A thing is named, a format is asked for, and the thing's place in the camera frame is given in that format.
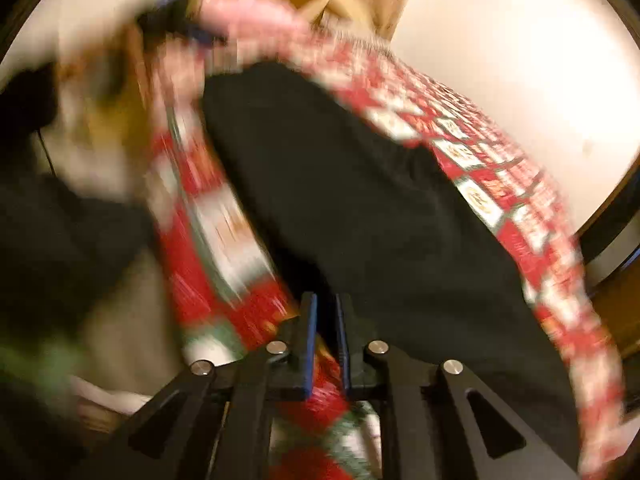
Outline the black pants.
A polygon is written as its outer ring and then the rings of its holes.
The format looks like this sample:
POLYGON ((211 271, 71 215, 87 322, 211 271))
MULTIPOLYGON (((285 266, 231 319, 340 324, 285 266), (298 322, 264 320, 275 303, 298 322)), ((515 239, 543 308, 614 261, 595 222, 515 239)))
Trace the black pants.
POLYGON ((406 148, 276 62, 206 79, 206 133, 294 296, 352 298, 367 333, 456 359, 568 466, 574 392, 510 254, 425 146, 406 148))

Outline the red checkered bedspread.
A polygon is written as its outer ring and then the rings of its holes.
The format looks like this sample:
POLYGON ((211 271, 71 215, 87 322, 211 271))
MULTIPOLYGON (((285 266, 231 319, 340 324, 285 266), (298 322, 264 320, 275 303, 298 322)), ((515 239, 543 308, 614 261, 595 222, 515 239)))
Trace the red checkered bedspread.
POLYGON ((560 196, 464 96, 340 32, 240 38, 174 0, 139 18, 151 204, 184 354, 245 356, 317 295, 314 390, 282 408, 271 477, 372 479, 367 404, 338 376, 330 302, 456 359, 584 479, 618 448, 620 355, 585 293, 560 196))

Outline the dark clothes pile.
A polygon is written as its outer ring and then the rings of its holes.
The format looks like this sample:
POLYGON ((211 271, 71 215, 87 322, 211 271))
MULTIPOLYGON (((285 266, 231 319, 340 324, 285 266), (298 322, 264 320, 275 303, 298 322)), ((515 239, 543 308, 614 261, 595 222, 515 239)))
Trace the dark clothes pile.
POLYGON ((143 207, 81 197, 37 170, 32 136, 57 111, 53 63, 1 90, 2 347, 76 332, 152 238, 143 207))

